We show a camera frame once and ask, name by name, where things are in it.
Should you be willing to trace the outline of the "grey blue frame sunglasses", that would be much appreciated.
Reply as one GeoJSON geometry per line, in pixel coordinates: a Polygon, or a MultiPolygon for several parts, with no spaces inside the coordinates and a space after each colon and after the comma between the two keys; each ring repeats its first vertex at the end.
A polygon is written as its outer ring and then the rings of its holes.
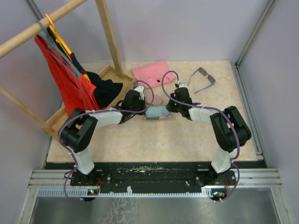
{"type": "Polygon", "coordinates": [[[210,75],[210,74],[209,74],[204,68],[202,68],[202,67],[199,67],[198,69],[196,69],[196,70],[191,74],[191,76],[190,76],[189,79],[188,79],[187,85],[190,84],[192,78],[195,77],[196,74],[200,74],[200,75],[202,76],[202,79],[201,79],[201,80],[203,81],[203,79],[205,79],[206,81],[209,82],[209,85],[207,85],[207,86],[205,86],[204,88],[201,88],[201,89],[199,89],[199,90],[196,90],[196,91],[194,92],[194,94],[197,94],[197,93],[199,93],[199,92],[201,92],[201,91],[203,91],[203,90],[206,90],[206,89],[212,87],[213,85],[215,85],[215,83],[216,83],[216,79],[215,79],[212,75],[210,75]]]}

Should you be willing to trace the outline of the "flag newspaper print glasses case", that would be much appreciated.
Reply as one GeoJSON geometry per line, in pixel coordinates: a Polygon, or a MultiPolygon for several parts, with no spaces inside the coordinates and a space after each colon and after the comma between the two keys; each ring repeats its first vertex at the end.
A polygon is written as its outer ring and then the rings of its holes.
{"type": "Polygon", "coordinates": [[[170,117],[171,114],[165,105],[151,106],[144,115],[145,120],[168,119],[170,117]]]}

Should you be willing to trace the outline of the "pink glasses case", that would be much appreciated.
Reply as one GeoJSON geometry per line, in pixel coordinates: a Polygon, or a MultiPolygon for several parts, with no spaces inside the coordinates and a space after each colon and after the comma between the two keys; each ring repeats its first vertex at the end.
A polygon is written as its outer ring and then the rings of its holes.
{"type": "Polygon", "coordinates": [[[149,89],[145,91],[144,96],[145,96],[145,103],[147,105],[152,104],[153,106],[158,106],[163,104],[163,98],[158,95],[152,94],[151,90],[149,89]]]}

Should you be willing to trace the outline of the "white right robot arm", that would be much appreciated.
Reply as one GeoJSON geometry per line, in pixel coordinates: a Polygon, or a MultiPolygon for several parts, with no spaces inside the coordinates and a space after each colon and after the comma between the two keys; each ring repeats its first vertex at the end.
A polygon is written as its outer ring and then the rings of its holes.
{"type": "Polygon", "coordinates": [[[233,160],[240,155],[241,147],[251,139],[251,131],[235,106],[224,110],[203,106],[192,102],[189,90],[184,84],[177,84],[169,96],[167,110],[180,113],[191,121],[210,124],[219,145],[216,156],[211,162],[209,181],[215,185],[225,180],[225,172],[231,168],[233,160]]]}

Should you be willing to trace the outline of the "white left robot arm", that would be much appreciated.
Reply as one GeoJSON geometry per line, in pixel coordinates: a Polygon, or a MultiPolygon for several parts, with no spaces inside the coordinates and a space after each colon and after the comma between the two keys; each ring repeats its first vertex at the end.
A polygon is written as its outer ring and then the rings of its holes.
{"type": "Polygon", "coordinates": [[[105,110],[84,111],[76,108],[58,132],[58,141],[72,155],[75,168],[81,173],[80,179],[87,185],[97,180],[93,171],[94,163],[88,151],[96,128],[123,124],[134,115],[144,115],[145,87],[139,85],[126,93],[121,105],[105,110]]]}

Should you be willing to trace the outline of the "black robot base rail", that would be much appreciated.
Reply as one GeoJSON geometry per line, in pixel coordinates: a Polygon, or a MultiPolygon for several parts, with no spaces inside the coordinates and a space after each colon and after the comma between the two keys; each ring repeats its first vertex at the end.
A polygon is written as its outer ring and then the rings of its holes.
{"type": "Polygon", "coordinates": [[[263,161],[237,161],[223,174],[212,171],[209,162],[97,162],[84,176],[71,171],[71,163],[47,163],[42,181],[62,195],[82,196],[227,196],[227,190],[242,182],[259,181],[266,169],[263,161]]]}

